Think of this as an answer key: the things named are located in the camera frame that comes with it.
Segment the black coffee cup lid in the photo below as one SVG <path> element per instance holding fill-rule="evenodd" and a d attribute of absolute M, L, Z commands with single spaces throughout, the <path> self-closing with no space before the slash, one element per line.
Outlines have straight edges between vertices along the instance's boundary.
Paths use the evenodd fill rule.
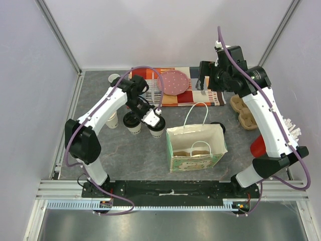
<path fill-rule="evenodd" d="M 162 130 L 165 128 L 165 126 L 166 126 L 166 121 L 165 121 L 165 119 L 164 119 L 162 116 L 159 117 L 159 122 L 156 124 L 155 127 L 152 127 L 152 126 L 150 126 L 150 125 L 147 125 L 147 127 L 148 127 L 151 131 L 154 131 L 154 132 L 160 132 L 160 131 L 162 131 Z"/>

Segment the white paper cup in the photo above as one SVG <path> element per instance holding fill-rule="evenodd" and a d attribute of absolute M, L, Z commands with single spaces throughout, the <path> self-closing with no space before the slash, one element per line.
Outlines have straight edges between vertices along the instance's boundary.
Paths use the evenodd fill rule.
<path fill-rule="evenodd" d="M 127 127 L 127 129 L 133 134 L 137 135 L 141 131 L 141 123 L 140 121 L 134 116 L 132 111 L 125 114 L 123 117 L 123 124 Z"/>
<path fill-rule="evenodd" d="M 117 112 L 114 112 L 113 115 L 107 120 L 107 122 L 105 124 L 110 129 L 117 128 L 118 124 L 119 124 Z"/>
<path fill-rule="evenodd" d="M 159 122 L 155 127 L 149 125 L 147 125 L 147 127 L 154 138 L 160 138 L 166 127 L 166 121 L 163 117 L 160 117 Z"/>

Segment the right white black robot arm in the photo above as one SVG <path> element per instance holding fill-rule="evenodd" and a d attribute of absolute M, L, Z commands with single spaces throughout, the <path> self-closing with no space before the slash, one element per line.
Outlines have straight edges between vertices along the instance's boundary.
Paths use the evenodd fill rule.
<path fill-rule="evenodd" d="M 197 89 L 204 88 L 208 77 L 210 90 L 239 95 L 252 113 L 266 149 L 264 155 L 253 159 L 248 168 L 231 178 L 230 193 L 239 198 L 247 193 L 249 186 L 302 162 L 309 151 L 297 143 L 283 121 L 266 71 L 260 66 L 248 68 L 240 46 L 217 42 L 214 49 L 216 61 L 200 62 Z"/>

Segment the green paper gift bag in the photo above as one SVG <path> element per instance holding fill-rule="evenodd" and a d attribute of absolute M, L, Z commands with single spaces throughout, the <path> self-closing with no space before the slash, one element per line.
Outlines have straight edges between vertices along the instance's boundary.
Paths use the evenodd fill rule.
<path fill-rule="evenodd" d="M 221 124 L 184 124 L 179 127 L 166 129 L 167 158 L 169 171 L 186 172 L 213 168 L 228 152 L 224 129 Z M 208 155 L 190 157 L 173 156 L 173 152 L 188 150 L 209 151 Z"/>

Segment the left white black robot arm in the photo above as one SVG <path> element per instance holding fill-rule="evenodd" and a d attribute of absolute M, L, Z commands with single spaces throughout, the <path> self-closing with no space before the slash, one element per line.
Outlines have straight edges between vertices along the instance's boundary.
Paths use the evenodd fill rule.
<path fill-rule="evenodd" d="M 147 90 L 147 82 L 139 75 L 132 79 L 116 78 L 106 94 L 83 116 L 77 120 L 69 119 L 65 123 L 65 158 L 70 154 L 77 160 L 76 165 L 82 165 L 94 183 L 93 192 L 98 197 L 106 197 L 110 185 L 106 182 L 108 174 L 104 171 L 99 156 L 101 145 L 98 135 L 105 123 L 119 108 L 126 105 L 131 109 L 138 122 L 155 127 L 159 116 L 155 106 L 143 102 L 139 96 Z"/>

